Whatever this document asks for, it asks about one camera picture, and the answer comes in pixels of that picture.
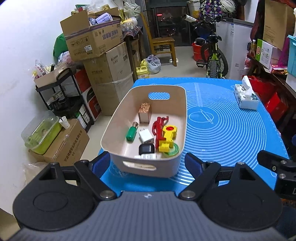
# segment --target yellow toy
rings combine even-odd
[[[164,126],[163,127],[163,138],[165,140],[159,140],[159,152],[169,152],[170,148],[173,148],[174,141],[177,135],[177,127],[176,126]]]

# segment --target white wall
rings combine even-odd
[[[20,134],[36,113],[46,109],[28,69],[35,59],[53,63],[60,21],[71,15],[76,3],[6,0],[0,6],[0,208],[11,214],[13,200],[24,186],[22,165],[35,162]]]
[[[255,21],[256,9],[258,0],[248,0],[244,6],[244,19],[245,21],[253,23]]]

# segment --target yellow bottle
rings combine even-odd
[[[256,40],[253,40],[251,43],[251,49],[250,49],[250,56],[255,58],[256,55]]]
[[[147,69],[147,66],[141,66],[140,68],[136,68],[136,73],[138,79],[149,78],[149,71]]]
[[[142,66],[146,66],[148,68],[148,63],[146,60],[142,60],[140,67],[142,67]]]

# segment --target basket handle hole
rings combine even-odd
[[[135,169],[140,169],[140,170],[145,170],[145,171],[155,171],[156,170],[156,167],[153,165],[140,164],[140,163],[134,163],[134,162],[129,162],[129,161],[123,161],[122,163],[129,168],[135,168]]]
[[[151,100],[168,100],[170,98],[170,94],[167,92],[150,92],[148,97]]]

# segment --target bicycle tire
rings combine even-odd
[[[225,55],[223,54],[223,52],[221,51],[221,49],[217,48],[217,51],[222,59],[222,62],[223,62],[223,66],[224,66],[224,69],[222,71],[222,77],[225,77],[228,73],[228,62],[227,62],[227,59],[225,57]]]
[[[209,60],[209,66],[207,69],[208,78],[214,78],[219,79],[219,73],[218,73],[218,61],[210,59]]]

